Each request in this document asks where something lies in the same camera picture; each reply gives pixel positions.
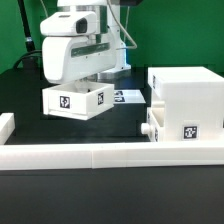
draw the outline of white container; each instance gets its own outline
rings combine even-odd
[[[75,81],[43,90],[44,114],[88,120],[114,105],[114,85]]]
[[[222,77],[203,67],[149,68],[148,83],[152,88],[151,107],[142,132],[151,141],[223,137]]]

